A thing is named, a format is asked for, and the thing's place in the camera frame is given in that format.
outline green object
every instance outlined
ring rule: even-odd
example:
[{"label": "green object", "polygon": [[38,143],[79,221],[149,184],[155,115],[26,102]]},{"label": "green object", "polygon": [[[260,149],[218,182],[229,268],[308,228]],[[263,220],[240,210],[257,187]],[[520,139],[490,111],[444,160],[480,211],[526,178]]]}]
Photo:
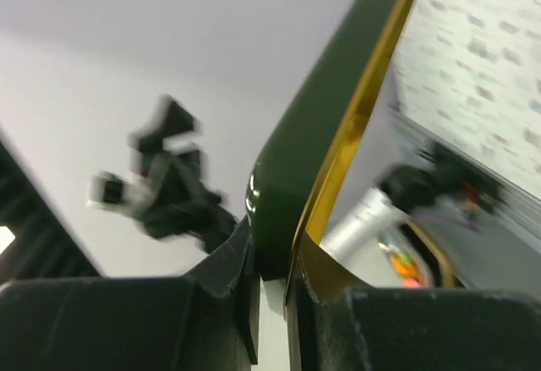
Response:
[{"label": "green object", "polygon": [[246,207],[266,280],[287,274],[303,208],[396,1],[355,0],[260,152]]}]

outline wire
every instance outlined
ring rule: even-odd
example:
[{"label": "wire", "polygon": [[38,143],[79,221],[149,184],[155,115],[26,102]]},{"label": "wire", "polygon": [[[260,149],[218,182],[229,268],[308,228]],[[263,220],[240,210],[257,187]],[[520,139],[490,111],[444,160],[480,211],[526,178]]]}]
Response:
[{"label": "wire", "polygon": [[418,222],[446,223],[454,226],[464,227],[472,232],[479,233],[479,229],[471,221],[461,221],[448,216],[417,214],[412,219]]}]

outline black and yellow object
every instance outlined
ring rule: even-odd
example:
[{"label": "black and yellow object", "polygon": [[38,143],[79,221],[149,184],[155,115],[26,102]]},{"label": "black and yellow object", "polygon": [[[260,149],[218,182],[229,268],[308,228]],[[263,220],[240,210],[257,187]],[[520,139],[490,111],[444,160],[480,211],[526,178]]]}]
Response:
[{"label": "black and yellow object", "polygon": [[261,151],[246,205],[264,279],[319,243],[413,0],[355,0]]}]

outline light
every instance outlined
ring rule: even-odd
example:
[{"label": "light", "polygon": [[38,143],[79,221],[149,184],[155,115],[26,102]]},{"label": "light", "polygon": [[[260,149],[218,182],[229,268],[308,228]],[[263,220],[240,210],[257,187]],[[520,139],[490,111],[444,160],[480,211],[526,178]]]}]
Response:
[{"label": "light", "polygon": [[14,234],[6,226],[0,226],[0,254],[14,239]]}]

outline white perforated board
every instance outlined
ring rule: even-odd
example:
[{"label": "white perforated board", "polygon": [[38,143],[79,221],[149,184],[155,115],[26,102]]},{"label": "white perforated board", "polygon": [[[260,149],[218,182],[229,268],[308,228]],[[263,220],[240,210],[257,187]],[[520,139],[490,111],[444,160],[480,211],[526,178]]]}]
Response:
[{"label": "white perforated board", "polygon": [[417,0],[400,110],[541,199],[541,0]]}]

